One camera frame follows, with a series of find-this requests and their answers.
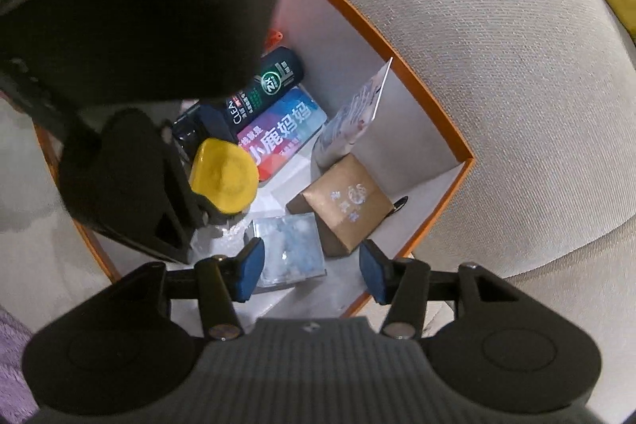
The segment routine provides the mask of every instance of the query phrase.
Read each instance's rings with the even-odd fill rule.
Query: screw
[[[394,321],[382,329],[382,332],[393,339],[411,339],[415,336],[415,328],[405,321]]]
[[[240,329],[231,323],[220,323],[212,327],[208,334],[211,338],[218,341],[230,341],[240,336]]]
[[[307,322],[302,327],[303,331],[308,332],[310,334],[318,331],[320,329],[320,324],[314,321]]]

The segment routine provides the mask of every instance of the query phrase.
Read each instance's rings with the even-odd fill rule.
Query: clear plastic bag
[[[271,288],[326,275],[313,213],[255,219],[246,237],[265,242],[265,267],[257,286]]]

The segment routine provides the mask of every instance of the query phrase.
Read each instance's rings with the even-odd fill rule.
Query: green label
[[[257,108],[261,108],[261,106],[263,105],[263,100],[261,99],[261,95],[257,92],[256,89],[250,90],[247,93],[247,98],[252,103],[252,106],[255,110]]]
[[[261,76],[261,88],[265,94],[273,96],[281,90],[281,76],[274,71],[268,71]]]

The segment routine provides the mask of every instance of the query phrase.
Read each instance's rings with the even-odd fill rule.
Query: plastic packaging
[[[266,182],[326,120],[327,114],[302,87],[293,87],[238,134],[238,145],[249,152],[261,182]]]
[[[265,242],[265,267],[259,287],[286,286],[326,275],[313,213],[255,219],[247,228],[246,237]]]
[[[351,151],[355,142],[373,122],[392,58],[328,122],[314,146],[321,168],[329,168]]]
[[[232,132],[243,130],[303,76],[300,58],[287,47],[277,47],[263,56],[260,73],[254,76],[251,85],[225,101],[225,117]]]

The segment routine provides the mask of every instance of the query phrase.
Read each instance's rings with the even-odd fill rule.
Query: textured gray surface
[[[510,281],[584,329],[603,369],[589,405],[610,424],[636,407],[636,217],[587,246]]]
[[[212,343],[170,395],[120,416],[42,410],[31,424],[599,423],[581,408],[532,418],[482,409],[450,391],[419,345],[371,331],[364,318],[261,320],[252,334]]]
[[[0,100],[0,304],[37,331],[107,285],[62,206],[33,123]]]
[[[418,258],[513,275],[636,213],[636,49],[603,0],[350,1],[476,154]]]

